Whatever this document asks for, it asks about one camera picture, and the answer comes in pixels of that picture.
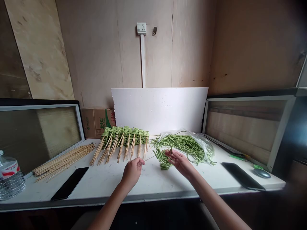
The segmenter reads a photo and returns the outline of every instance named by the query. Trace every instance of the dark floor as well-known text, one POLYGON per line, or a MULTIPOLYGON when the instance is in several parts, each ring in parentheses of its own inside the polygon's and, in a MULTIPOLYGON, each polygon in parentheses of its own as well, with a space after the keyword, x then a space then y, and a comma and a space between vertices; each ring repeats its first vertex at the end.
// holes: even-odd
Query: dark floor
MULTIPOLYGON (((304 226, 300 224, 301 220, 304 223, 304 219, 298 218, 298 214, 306 210, 306 205, 296 212, 290 211, 280 192, 224 195, 222 198, 253 230, 289 229, 289 226, 304 229, 300 228, 304 226)), ((111 229, 212 229, 200 209, 200 202, 197 198, 122 204, 111 229)), ((95 215, 95 211, 101 208, 71 207, 1 213, 1 229, 71 229, 83 214, 93 212, 95 215)))

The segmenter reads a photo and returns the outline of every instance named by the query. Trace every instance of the white foam board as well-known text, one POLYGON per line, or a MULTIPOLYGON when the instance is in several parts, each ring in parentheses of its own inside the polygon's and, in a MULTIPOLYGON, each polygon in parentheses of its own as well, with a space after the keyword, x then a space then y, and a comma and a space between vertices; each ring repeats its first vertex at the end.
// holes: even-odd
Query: white foam board
POLYGON ((158 135, 185 128, 201 131, 208 87, 113 88, 116 126, 137 127, 158 135))

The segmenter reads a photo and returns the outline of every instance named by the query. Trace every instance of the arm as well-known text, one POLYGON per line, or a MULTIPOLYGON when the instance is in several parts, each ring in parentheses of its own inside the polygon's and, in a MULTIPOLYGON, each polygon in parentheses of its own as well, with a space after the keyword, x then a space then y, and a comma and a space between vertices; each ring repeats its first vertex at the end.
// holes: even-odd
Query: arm
POLYGON ((140 178, 142 165, 144 164, 144 160, 139 157, 127 163, 121 182, 97 214, 88 230, 110 228, 119 206, 140 178))
POLYGON ((225 201, 222 200, 213 188, 210 187, 183 154, 176 150, 172 150, 172 153, 170 150, 166 150, 165 155, 171 158, 169 162, 192 184, 221 230, 250 229, 225 201))

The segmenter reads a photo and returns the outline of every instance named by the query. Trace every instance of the bottle label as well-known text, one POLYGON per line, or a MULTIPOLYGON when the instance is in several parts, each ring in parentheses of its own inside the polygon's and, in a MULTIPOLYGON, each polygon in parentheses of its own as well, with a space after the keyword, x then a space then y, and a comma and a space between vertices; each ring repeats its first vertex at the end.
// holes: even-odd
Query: bottle label
POLYGON ((15 173, 19 172, 20 167, 17 161, 10 161, 3 163, 3 167, 0 171, 0 180, 7 179, 14 175, 15 173))

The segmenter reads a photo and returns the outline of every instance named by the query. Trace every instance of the person's left hand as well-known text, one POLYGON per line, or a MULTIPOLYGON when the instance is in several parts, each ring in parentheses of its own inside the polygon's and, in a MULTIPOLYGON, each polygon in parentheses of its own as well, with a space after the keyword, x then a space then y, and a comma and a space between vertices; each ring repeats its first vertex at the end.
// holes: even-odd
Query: person's left hand
POLYGON ((142 158, 138 157, 129 161, 125 167, 124 174, 122 175, 121 184, 128 190, 128 192, 136 185, 140 178, 142 165, 145 162, 142 158))

